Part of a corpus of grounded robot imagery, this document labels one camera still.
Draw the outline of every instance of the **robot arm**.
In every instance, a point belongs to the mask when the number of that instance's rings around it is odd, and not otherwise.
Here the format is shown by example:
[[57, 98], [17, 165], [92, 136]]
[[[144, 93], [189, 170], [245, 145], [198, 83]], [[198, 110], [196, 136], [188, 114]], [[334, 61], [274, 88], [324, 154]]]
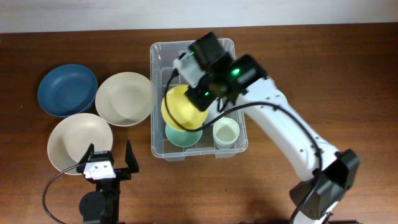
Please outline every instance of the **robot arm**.
[[[195, 41], [188, 49], [189, 52], [182, 53], [174, 61], [174, 68], [189, 83], [185, 95], [199, 110], [206, 110], [217, 98], [226, 98], [236, 106], [253, 102], [275, 105], [256, 105], [243, 110], [278, 145], [301, 179], [290, 191], [290, 197], [300, 209], [291, 223], [326, 223], [331, 209], [353, 184], [359, 166], [355, 153], [351, 150], [340, 153], [321, 138], [288, 104], [267, 72], [250, 56], [244, 55], [234, 61], [212, 33]], [[315, 140], [317, 150], [303, 128]], [[319, 171], [319, 156], [322, 167], [315, 178]]]

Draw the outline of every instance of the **white wall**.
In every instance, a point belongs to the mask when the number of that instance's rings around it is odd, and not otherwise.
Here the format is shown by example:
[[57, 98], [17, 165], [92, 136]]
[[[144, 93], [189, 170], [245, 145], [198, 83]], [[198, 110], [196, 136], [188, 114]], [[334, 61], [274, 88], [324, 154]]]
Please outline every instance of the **white wall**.
[[398, 0], [0, 0], [0, 32], [397, 21]]

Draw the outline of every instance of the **yellow plate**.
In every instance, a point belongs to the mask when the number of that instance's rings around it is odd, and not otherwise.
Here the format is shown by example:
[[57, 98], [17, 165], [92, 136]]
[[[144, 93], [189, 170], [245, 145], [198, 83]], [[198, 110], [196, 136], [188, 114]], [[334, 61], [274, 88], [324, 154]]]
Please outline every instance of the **yellow plate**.
[[[167, 92], [167, 106], [170, 114], [187, 129], [199, 128], [205, 122], [208, 111], [201, 112], [185, 96], [188, 85], [178, 85]], [[170, 117], [162, 100], [162, 117], [174, 129], [183, 130]]]

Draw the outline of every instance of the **clear plastic container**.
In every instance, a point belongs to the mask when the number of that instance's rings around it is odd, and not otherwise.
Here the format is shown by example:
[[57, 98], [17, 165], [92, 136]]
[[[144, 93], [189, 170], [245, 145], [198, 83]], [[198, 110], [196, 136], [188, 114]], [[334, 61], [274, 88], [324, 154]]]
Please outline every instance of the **clear plastic container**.
[[[232, 157], [236, 153], [243, 152], [248, 148], [248, 136], [244, 115], [241, 110], [228, 114], [226, 117], [234, 119], [240, 128], [238, 140], [229, 149], [218, 149], [213, 140], [213, 126], [203, 130], [201, 139], [190, 147], [178, 147], [173, 145], [165, 135], [165, 121], [160, 112], [163, 94], [169, 80], [173, 61], [182, 52], [187, 51], [193, 41], [181, 42], [159, 42], [150, 47], [150, 81], [152, 83], [152, 113], [150, 114], [152, 153], [155, 157], [166, 161], [182, 161], [186, 156], [199, 156], [214, 154], [216, 158]], [[234, 42], [231, 39], [220, 39], [220, 44], [235, 59]], [[187, 84], [180, 75], [173, 79], [170, 88]]]

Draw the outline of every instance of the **brown tabletop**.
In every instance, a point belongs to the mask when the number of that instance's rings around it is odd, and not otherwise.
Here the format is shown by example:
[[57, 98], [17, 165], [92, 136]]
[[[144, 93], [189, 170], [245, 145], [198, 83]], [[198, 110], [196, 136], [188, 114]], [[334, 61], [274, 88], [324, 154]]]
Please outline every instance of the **brown tabletop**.
[[[211, 29], [121, 30], [0, 35], [0, 223], [53, 223], [41, 199], [57, 173], [47, 140], [62, 120], [37, 102], [44, 75], [65, 63], [92, 69], [99, 84], [124, 71], [150, 75], [154, 42], [194, 40]], [[237, 56], [251, 54], [290, 104], [326, 140], [354, 149], [362, 163], [352, 190], [332, 220], [367, 224], [398, 220], [398, 24], [214, 29]], [[112, 126], [115, 167], [124, 167], [130, 139], [141, 171], [121, 184], [120, 220], [136, 223], [259, 223], [288, 219], [289, 190], [299, 179], [275, 144], [249, 118], [248, 149], [234, 157], [167, 162], [150, 151], [150, 118]], [[47, 206], [81, 223], [78, 204], [95, 189], [65, 175]]]

